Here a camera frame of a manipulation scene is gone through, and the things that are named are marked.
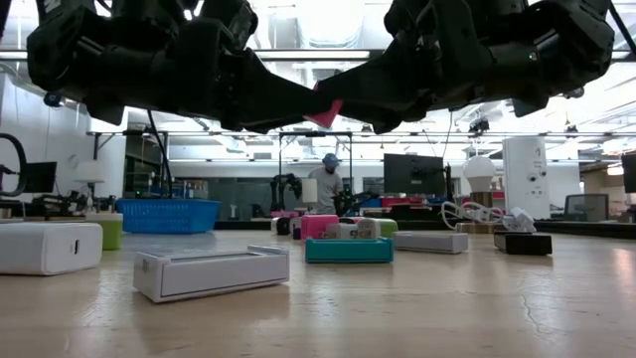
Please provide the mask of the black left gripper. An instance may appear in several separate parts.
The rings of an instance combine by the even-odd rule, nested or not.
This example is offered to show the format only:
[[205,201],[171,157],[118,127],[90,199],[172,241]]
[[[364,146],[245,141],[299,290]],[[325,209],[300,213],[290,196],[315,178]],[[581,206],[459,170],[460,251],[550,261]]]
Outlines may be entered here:
[[267,133],[323,111],[312,93],[236,101],[236,61],[257,15],[237,1],[40,1],[27,38],[28,71],[42,90],[119,124],[126,107],[223,120],[223,129]]

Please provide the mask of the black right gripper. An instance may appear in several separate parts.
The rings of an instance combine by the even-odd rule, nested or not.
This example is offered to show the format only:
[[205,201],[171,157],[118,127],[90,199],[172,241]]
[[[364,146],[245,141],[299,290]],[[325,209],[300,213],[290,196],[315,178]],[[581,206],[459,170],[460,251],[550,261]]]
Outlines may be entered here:
[[580,97],[606,74],[614,31],[609,1],[395,1],[387,30],[403,52],[320,81],[342,115],[375,134],[429,111],[508,99],[516,116],[553,96]]

